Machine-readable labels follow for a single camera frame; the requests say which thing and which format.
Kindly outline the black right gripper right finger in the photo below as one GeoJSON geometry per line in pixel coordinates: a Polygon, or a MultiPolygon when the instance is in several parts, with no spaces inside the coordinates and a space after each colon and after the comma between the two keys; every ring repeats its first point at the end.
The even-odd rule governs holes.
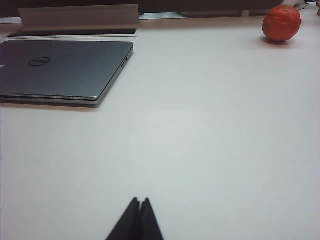
{"type": "Polygon", "coordinates": [[[138,240],[164,239],[149,198],[141,204],[138,226],[138,240]]]}

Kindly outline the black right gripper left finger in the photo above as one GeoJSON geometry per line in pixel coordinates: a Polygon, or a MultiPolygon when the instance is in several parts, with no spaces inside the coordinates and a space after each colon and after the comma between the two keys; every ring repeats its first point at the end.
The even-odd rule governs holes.
{"type": "Polygon", "coordinates": [[[134,197],[109,233],[107,240],[136,240],[139,233],[140,202],[134,197]]]}

